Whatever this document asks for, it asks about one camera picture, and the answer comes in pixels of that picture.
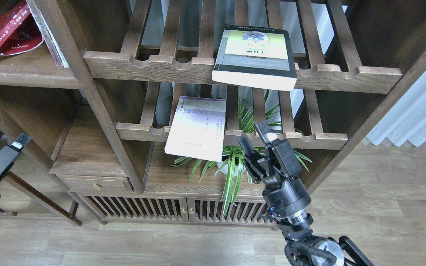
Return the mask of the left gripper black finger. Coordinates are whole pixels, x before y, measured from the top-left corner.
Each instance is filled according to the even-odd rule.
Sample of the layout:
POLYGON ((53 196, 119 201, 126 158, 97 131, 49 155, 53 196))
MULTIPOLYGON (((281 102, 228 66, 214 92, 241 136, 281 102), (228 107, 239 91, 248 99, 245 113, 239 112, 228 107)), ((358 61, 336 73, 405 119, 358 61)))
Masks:
POLYGON ((24 133, 11 144, 0 150, 0 182, 10 171, 21 151, 28 145, 32 138, 24 133))

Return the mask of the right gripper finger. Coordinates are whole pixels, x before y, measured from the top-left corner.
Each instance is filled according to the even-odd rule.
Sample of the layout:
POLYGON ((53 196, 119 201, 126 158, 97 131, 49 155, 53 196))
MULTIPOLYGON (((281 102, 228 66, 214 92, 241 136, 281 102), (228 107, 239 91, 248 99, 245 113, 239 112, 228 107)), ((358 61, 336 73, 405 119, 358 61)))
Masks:
POLYGON ((241 149, 244 154, 244 158, 248 161, 257 161, 258 160, 258 153, 252 146, 251 141, 247 137, 246 134, 242 134, 240 137, 238 137, 239 145, 241 146, 241 149))
POLYGON ((271 131, 265 120, 255 124, 255 130, 264 144, 269 144, 271 146, 277 145, 277 134, 271 131))

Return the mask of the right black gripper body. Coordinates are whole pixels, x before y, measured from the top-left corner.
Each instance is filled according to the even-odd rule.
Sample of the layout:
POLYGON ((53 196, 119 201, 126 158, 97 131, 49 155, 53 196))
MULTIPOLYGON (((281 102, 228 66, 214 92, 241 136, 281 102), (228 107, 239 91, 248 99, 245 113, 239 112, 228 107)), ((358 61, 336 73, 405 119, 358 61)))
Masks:
POLYGON ((300 179, 302 167, 289 141, 278 140, 276 146, 266 144, 265 155, 257 153, 257 161, 245 159, 244 164, 253 183, 265 185, 262 196, 269 211, 265 219, 287 219, 293 226, 305 223, 309 219, 305 209, 311 198, 300 179))

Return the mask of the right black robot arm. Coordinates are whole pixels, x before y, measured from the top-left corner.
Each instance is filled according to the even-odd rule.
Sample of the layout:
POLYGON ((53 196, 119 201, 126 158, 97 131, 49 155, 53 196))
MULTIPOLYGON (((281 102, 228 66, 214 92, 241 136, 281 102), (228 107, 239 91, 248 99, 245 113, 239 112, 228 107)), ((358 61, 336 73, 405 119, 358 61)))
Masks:
POLYGON ((256 132, 265 143, 265 155, 254 149, 246 134, 238 141, 245 166, 253 182, 264 183, 262 195, 267 203, 264 219, 270 219, 282 231, 285 256, 293 266, 371 266, 372 262, 350 240, 342 236, 318 237, 313 234, 313 218, 306 212, 311 202, 300 179, 302 166, 289 141, 280 140, 265 121, 256 132))

